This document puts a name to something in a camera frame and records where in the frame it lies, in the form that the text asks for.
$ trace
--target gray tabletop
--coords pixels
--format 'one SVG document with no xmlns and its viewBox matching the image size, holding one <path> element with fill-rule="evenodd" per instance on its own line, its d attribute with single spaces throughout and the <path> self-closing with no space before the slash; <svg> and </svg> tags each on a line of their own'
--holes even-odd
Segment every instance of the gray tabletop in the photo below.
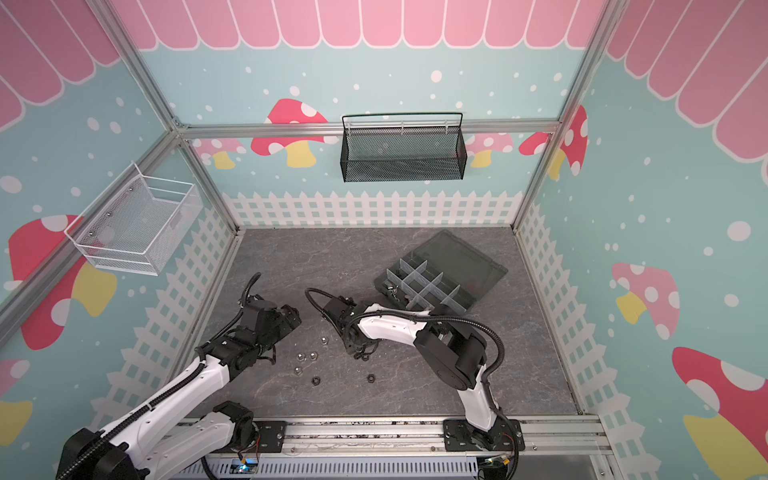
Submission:
<svg viewBox="0 0 768 480">
<path fill-rule="evenodd" d="M 450 231 L 509 269 L 466 315 L 490 326 L 505 344 L 505 361 L 491 376 L 496 401 L 508 415 L 576 413 L 512 231 Z M 245 283 L 256 271 L 263 275 L 252 293 L 297 308 L 303 322 L 277 344 L 275 366 L 259 361 L 193 414 L 205 415 L 229 399 L 257 417 L 463 415 L 456 391 L 437 378 L 412 346 L 385 341 L 368 362 L 355 360 L 304 296 L 304 289 L 313 286 L 355 301 L 384 303 L 373 279 L 435 233 L 434 228 L 248 230 L 203 339 L 232 319 Z M 323 336 L 329 339 L 327 346 L 320 342 Z M 488 343 L 491 361 L 495 347 Z M 317 361 L 296 358 L 311 352 L 318 353 Z M 301 376 L 293 374 L 296 366 L 302 367 Z M 370 373 L 376 376 L 374 383 L 366 380 Z M 314 376 L 320 377 L 320 385 L 312 385 Z"/>
</svg>

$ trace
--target wire basket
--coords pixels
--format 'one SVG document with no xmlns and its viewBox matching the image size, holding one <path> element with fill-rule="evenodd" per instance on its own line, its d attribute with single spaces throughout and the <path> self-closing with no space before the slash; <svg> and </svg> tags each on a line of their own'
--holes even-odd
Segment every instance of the wire basket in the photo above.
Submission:
<svg viewBox="0 0 768 480">
<path fill-rule="evenodd" d="M 203 209 L 195 184 L 141 172 L 81 222 L 91 205 L 65 230 L 85 258 L 103 270 L 155 276 Z"/>
<path fill-rule="evenodd" d="M 462 119 L 454 112 L 344 115 L 344 181 L 461 180 Z"/>
</svg>

